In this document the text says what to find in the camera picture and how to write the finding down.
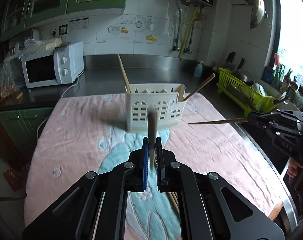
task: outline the tile floor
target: tile floor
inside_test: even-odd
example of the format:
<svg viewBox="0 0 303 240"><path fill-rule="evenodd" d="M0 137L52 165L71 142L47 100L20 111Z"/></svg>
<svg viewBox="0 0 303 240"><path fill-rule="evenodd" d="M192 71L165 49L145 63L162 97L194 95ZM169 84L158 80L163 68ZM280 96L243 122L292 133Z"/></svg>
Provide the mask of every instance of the tile floor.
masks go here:
<svg viewBox="0 0 303 240"><path fill-rule="evenodd" d="M0 196L20 197L24 195L22 190L14 192L3 176L3 172L9 169L9 165L0 158ZM21 236L25 228L24 200L0 202L0 213L7 225Z"/></svg>

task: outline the paper label on wall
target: paper label on wall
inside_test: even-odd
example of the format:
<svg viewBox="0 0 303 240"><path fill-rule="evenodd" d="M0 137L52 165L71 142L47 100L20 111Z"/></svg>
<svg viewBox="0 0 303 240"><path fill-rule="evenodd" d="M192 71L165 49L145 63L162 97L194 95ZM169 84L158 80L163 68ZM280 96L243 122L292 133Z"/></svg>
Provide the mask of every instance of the paper label on wall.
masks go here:
<svg viewBox="0 0 303 240"><path fill-rule="evenodd" d="M171 114L173 112L173 105L175 104L175 102L176 102L176 98L172 98L168 101L166 115Z"/></svg>
<svg viewBox="0 0 303 240"><path fill-rule="evenodd" d="M69 20L69 31L88 29L88 17Z"/></svg>

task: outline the lime green dish rack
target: lime green dish rack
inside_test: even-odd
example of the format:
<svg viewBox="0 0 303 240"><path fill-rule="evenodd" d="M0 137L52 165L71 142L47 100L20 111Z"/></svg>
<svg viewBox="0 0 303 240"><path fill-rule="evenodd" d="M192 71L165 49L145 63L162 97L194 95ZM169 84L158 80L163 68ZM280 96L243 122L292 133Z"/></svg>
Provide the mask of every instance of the lime green dish rack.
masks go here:
<svg viewBox="0 0 303 240"><path fill-rule="evenodd" d="M226 90L227 84L232 85L234 88L243 93L247 98L249 98L249 100L253 103L259 112L270 113L270 111L276 107L276 105L273 104L273 97L262 96L256 90L252 89L238 78L232 76L230 70L220 68L219 83L217 83L218 93L224 92L227 96L234 100L244 110L244 116L246 117L252 110Z"/></svg>

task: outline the white microwave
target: white microwave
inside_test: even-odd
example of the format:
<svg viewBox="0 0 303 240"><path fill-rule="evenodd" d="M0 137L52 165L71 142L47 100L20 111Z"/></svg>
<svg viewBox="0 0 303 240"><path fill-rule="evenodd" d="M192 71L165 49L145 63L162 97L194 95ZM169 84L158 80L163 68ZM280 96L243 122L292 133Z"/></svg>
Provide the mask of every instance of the white microwave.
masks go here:
<svg viewBox="0 0 303 240"><path fill-rule="evenodd" d="M84 70L83 42L32 53L22 65L27 88L71 84Z"/></svg>

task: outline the dark countertop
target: dark countertop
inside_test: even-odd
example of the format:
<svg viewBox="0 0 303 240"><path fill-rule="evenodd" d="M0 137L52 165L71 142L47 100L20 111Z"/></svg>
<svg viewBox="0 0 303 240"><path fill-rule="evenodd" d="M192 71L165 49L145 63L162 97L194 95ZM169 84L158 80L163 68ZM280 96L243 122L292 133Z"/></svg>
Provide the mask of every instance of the dark countertop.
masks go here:
<svg viewBox="0 0 303 240"><path fill-rule="evenodd" d="M126 73L130 83L181 83L186 86L186 93L192 92L202 82L193 73L173 69L127 68ZM23 92L22 98L17 101L14 95L0 102L0 111L55 106L69 86L21 89L19 92ZM217 90L216 81L213 80L200 93L224 118L243 117L242 109L225 94L218 94ZM125 83L119 68L86 69L79 77L79 85L70 88L64 98L118 93L125 93Z"/></svg>

